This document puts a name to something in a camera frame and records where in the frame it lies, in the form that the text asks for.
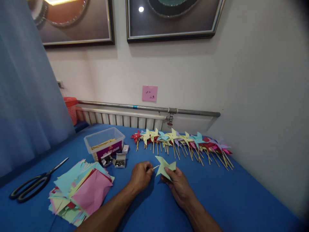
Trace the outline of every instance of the pink sticky note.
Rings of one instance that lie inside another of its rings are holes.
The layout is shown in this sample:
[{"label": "pink sticky note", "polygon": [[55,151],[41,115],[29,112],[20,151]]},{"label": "pink sticky note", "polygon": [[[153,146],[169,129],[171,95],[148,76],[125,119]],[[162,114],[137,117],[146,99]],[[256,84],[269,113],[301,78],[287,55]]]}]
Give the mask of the pink sticky note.
[{"label": "pink sticky note", "polygon": [[157,102],[158,87],[143,85],[142,101]]}]

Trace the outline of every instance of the blue curtain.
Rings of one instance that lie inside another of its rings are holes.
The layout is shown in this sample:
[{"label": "blue curtain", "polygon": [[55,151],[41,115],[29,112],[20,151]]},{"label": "blue curtain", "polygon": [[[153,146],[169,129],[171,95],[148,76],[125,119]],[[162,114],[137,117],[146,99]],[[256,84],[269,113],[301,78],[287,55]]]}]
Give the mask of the blue curtain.
[{"label": "blue curtain", "polygon": [[0,0],[0,177],[75,133],[26,0]]}]

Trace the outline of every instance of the red basket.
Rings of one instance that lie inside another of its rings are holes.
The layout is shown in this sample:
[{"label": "red basket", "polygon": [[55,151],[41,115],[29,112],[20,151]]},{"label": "red basket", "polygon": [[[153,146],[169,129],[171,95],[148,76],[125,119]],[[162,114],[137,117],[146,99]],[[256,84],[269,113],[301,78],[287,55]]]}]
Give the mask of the red basket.
[{"label": "red basket", "polygon": [[64,102],[68,108],[68,112],[71,116],[73,125],[75,126],[77,123],[77,117],[76,117],[76,106],[78,104],[78,101],[76,98],[73,97],[64,97]]}]

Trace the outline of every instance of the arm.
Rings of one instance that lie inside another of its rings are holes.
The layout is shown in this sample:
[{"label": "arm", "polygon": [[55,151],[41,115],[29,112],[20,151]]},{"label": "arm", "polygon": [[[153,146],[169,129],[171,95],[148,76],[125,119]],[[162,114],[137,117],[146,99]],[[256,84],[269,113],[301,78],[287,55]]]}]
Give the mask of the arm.
[{"label": "arm", "polygon": [[169,186],[175,201],[185,211],[193,230],[195,232],[221,232],[219,225],[196,198],[180,169],[176,168],[175,172],[173,172],[165,167],[165,171],[172,178],[173,183],[162,175],[161,179]]},{"label": "arm", "polygon": [[153,172],[148,161],[136,164],[124,189],[84,221],[76,232],[116,231],[134,198],[148,186]]}]

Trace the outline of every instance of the framed picture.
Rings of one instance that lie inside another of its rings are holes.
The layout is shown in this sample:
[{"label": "framed picture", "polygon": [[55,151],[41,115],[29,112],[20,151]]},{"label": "framed picture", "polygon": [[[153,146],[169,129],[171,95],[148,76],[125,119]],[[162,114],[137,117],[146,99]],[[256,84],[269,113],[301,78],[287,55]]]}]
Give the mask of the framed picture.
[{"label": "framed picture", "polygon": [[212,38],[225,0],[126,0],[128,43]]},{"label": "framed picture", "polygon": [[115,44],[111,0],[27,0],[45,48]]}]

